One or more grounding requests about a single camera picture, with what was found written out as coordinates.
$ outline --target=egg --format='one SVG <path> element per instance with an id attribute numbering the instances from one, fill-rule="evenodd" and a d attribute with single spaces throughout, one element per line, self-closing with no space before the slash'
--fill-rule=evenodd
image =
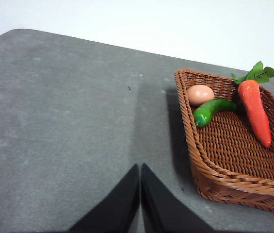
<path id="1" fill-rule="evenodd" d="M 214 99 L 213 90 L 206 85 L 194 85 L 186 90 L 187 98 L 192 106 L 199 106 Z"/>

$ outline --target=gray tabletop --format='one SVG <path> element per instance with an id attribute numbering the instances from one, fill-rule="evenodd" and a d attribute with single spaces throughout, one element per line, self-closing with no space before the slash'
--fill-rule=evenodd
<path id="1" fill-rule="evenodd" d="M 178 68 L 244 74 L 34 30 L 1 35 L 0 233 L 67 230 L 134 163 L 215 229 L 274 232 L 274 213 L 195 191 Z M 274 78 L 265 86 L 274 93 Z M 142 211 L 130 232 L 144 232 Z"/>

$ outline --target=fake vegetable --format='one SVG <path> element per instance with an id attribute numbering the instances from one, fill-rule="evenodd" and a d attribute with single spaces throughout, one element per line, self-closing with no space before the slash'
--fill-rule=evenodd
<path id="1" fill-rule="evenodd" d="M 214 114 L 223 110 L 236 110 L 237 105 L 230 100 L 213 99 L 200 105 L 194 112 L 195 125 L 202 128 L 211 121 Z"/>
<path id="2" fill-rule="evenodd" d="M 269 78 L 272 77 L 274 77 L 274 69 L 270 67 L 263 69 L 261 61 L 256 63 L 246 76 L 237 78 L 235 74 L 232 74 L 234 82 L 239 84 L 238 94 L 246 109 L 252 130 L 266 148 L 271 146 L 272 138 L 258 83 L 269 82 Z"/>

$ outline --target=woven texture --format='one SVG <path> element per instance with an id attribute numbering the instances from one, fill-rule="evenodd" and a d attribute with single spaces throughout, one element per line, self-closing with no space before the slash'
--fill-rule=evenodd
<path id="1" fill-rule="evenodd" d="M 186 89 L 204 84 L 215 98 L 238 102 L 238 85 L 232 79 L 179 69 L 175 80 L 198 193 L 210 200 L 274 212 L 274 95 L 260 87 L 272 134 L 267 149 L 256 139 L 245 112 L 219 112 L 209 125 L 196 128 Z"/>

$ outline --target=green pepper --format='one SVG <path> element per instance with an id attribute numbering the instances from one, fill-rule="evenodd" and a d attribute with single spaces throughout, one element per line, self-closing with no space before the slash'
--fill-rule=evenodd
<path id="1" fill-rule="evenodd" d="M 236 110 L 237 105 L 225 99 L 213 99 L 200 105 L 193 112 L 195 125 L 199 128 L 206 126 L 212 119 L 213 115 L 223 110 Z"/>

